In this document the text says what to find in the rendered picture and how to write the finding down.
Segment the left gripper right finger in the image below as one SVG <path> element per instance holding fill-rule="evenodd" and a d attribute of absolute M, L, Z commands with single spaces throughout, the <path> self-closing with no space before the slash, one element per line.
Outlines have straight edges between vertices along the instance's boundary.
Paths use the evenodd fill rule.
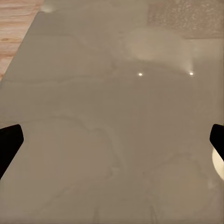
<path fill-rule="evenodd" d="M 213 125 L 210 133 L 210 142 L 224 161 L 224 126 Z"/>

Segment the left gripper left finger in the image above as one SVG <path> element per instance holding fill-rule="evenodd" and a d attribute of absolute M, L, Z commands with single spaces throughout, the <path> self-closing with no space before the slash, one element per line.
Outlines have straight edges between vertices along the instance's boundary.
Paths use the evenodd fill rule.
<path fill-rule="evenodd" d="M 0 179 L 24 142 L 19 124 L 0 129 Z"/>

